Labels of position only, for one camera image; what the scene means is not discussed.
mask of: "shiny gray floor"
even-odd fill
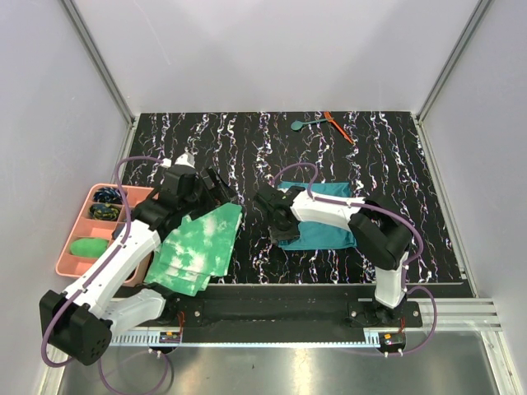
[[[421,335],[411,334],[412,342]],[[106,372],[137,354],[133,347],[110,348]],[[437,333],[427,348],[404,358],[365,357],[322,349],[181,348],[170,355],[164,394],[494,394],[497,388],[477,333]],[[143,393],[161,377],[163,362],[142,354],[110,374],[119,391]],[[61,395],[102,395],[96,365],[66,368]]]

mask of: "pink plastic bin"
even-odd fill
[[[84,237],[100,237],[102,239],[110,240],[112,238],[112,233],[118,225],[124,223],[124,208],[119,204],[113,204],[112,206],[119,207],[121,212],[119,218],[116,222],[111,221],[98,221],[92,220],[89,216],[89,211],[91,205],[94,203],[93,195],[97,189],[102,187],[117,187],[117,185],[111,184],[97,184],[90,190],[86,201],[82,205],[81,212],[79,217],[75,221],[73,226],[72,233],[69,234],[68,241],[64,245],[64,249],[60,254],[57,265],[55,266],[55,271],[60,276],[75,277],[78,278],[82,276],[90,267],[93,265],[97,259],[95,258],[82,258],[71,255],[69,251],[70,245],[77,239]],[[129,187],[124,186],[126,191],[126,196],[130,207],[134,208],[138,203],[145,200],[148,194],[152,191],[152,188],[143,188],[143,187]],[[148,263],[150,262],[150,255],[144,258],[138,267],[135,269],[133,275],[124,282],[124,286],[136,286],[141,283],[148,269]]]

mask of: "orange utensil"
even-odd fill
[[[329,111],[324,111],[324,117],[329,119],[328,122],[332,123],[333,126],[336,127],[336,129],[340,132],[340,134],[344,136],[346,140],[348,140],[351,144],[355,144],[355,142],[347,135],[347,133],[344,132],[344,130],[340,126],[338,126],[338,123],[334,120]]]

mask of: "teal spoon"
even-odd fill
[[[319,122],[330,121],[331,119],[333,119],[333,118],[317,119],[316,121],[309,121],[309,122],[295,121],[295,122],[293,122],[291,124],[291,129],[294,130],[295,132],[298,132],[305,125],[311,125],[312,123],[319,123]]]

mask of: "gray wall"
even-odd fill
[[[410,109],[477,0],[76,0],[139,112]]]
[[[58,1],[0,2],[2,393],[35,393],[38,303],[89,187],[126,132]]]
[[[425,119],[478,290],[527,388],[527,2],[494,2]]]

